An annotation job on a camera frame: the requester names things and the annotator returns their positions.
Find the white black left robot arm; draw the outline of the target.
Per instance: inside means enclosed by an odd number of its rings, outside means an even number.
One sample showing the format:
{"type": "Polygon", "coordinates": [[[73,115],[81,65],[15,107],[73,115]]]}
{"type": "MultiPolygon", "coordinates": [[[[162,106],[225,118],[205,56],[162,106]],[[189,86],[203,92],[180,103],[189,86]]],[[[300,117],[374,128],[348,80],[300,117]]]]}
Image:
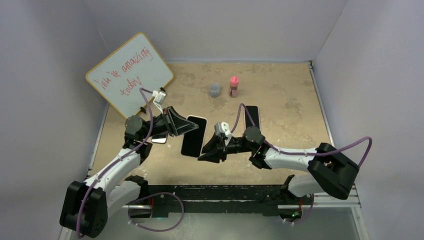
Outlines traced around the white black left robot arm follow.
{"type": "Polygon", "coordinates": [[[171,137],[197,130],[199,125],[179,115],[170,106],[146,121],[132,115],[125,121],[124,144],[117,156],[97,174],[83,182],[72,182],[65,194],[59,224],[77,236],[96,238],[108,218],[127,203],[138,205],[149,199],[148,182],[140,176],[127,177],[149,156],[149,137],[167,132],[171,137]]]}

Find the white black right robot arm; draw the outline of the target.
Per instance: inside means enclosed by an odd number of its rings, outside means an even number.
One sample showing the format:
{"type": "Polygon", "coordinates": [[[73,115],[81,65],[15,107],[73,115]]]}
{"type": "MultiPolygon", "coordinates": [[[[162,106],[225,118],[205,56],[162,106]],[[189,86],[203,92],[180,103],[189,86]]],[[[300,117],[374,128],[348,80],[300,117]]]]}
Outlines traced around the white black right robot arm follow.
{"type": "Polygon", "coordinates": [[[291,169],[304,175],[288,177],[280,196],[288,204],[308,194],[327,193],[346,200],[359,173],[359,166],[328,143],[316,148],[271,147],[256,126],[248,127],[241,137],[216,130],[203,147],[199,161],[220,163],[230,154],[250,153],[249,161],[258,169],[291,169]]]}

